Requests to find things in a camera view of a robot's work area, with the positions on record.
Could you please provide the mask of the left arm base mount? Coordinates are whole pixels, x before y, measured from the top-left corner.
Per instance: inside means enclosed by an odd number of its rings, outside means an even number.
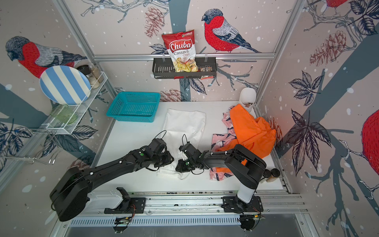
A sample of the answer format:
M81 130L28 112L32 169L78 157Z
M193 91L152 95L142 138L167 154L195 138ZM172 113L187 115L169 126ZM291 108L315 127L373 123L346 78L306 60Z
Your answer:
M135 198L130 197L128 192L122 188L117 187L117 190L121 193L122 201L121 203L115 207L115 208L105 208L104 213L105 214L126 214L128 212L132 214L142 214L144 213L145 206L146 206L146 198Z

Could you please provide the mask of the white shorts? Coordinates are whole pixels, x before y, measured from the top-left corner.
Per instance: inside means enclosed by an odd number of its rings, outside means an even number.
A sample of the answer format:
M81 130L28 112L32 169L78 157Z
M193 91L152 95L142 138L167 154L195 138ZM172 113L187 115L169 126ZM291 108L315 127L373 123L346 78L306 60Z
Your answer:
M198 147L206 124L206 113L200 111L181 111L168 109L163 130L166 134L163 140L174 161L158 170L158 177L183 179L182 174L175 168L184 154L179 147L190 142L195 148Z

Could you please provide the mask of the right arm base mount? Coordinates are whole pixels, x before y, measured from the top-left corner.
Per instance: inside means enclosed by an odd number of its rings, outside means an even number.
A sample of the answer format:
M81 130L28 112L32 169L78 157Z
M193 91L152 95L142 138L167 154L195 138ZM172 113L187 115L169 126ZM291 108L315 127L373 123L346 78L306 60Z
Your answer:
M249 203L245 203L237 196L223 197L223 203L221 205L224 212L232 212L236 214L242 214L245 212L263 212L263 205L259 196L253 196Z

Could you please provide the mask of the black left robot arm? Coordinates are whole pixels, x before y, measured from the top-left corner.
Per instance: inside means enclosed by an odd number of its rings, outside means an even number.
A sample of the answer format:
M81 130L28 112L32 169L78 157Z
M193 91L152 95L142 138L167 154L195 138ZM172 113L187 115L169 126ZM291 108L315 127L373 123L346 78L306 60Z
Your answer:
M155 138L148 146L132 150L122 158L101 166L82 170L72 167L49 195L53 210L61 222L69 221L84 210L89 201L88 194L99 186L150 165L163 167L173 162L164 140Z

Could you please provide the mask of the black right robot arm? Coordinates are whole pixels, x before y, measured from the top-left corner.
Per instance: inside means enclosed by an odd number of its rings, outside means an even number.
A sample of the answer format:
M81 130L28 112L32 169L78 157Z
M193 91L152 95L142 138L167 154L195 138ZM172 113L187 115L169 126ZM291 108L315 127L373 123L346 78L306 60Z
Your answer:
M223 152L201 152L188 142L180 146L179 151L186 157L178 161L175 170L179 173L190 172L197 168L203 170L228 168L241 183L237 198L243 203L251 201L266 170L265 161L240 144Z

